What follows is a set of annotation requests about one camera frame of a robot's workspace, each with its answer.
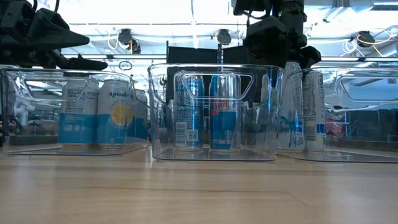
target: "wooden table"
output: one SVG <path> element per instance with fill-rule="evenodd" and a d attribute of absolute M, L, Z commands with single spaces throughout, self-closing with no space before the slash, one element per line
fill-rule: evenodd
<path fill-rule="evenodd" d="M 398 223 L 398 165 L 0 158 L 0 223 Z"/>

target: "clear plastic bin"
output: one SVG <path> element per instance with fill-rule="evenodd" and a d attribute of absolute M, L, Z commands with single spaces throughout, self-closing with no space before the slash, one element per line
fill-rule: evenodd
<path fill-rule="evenodd" d="M 314 139 L 307 132 L 303 151 L 282 149 L 279 154 L 312 161 L 398 162 L 398 70 L 319 68 L 301 73 L 314 80 L 315 88 L 317 77 L 323 78 L 325 128 L 316 132 L 322 141 L 308 144 Z M 303 83 L 306 88 L 309 82 Z M 319 100 L 316 94 L 304 96 L 304 113 L 318 113 L 313 104 Z"/>
<path fill-rule="evenodd" d="M 162 64 L 148 68 L 156 159 L 276 159 L 283 69 Z"/>
<path fill-rule="evenodd" d="M 6 154 L 116 155 L 147 147 L 147 97 L 111 72 L 4 68 Z"/>

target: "barcode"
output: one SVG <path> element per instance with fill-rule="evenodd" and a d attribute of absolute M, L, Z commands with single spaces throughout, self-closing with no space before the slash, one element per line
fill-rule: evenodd
<path fill-rule="evenodd" d="M 315 135 L 315 126 L 305 127 L 305 140 L 306 141 L 316 141 L 317 137 Z"/>
<path fill-rule="evenodd" d="M 178 146 L 187 145 L 187 122 L 175 123 L 175 143 Z"/>
<path fill-rule="evenodd" d="M 188 141 L 198 141 L 198 130 L 188 130 Z"/>

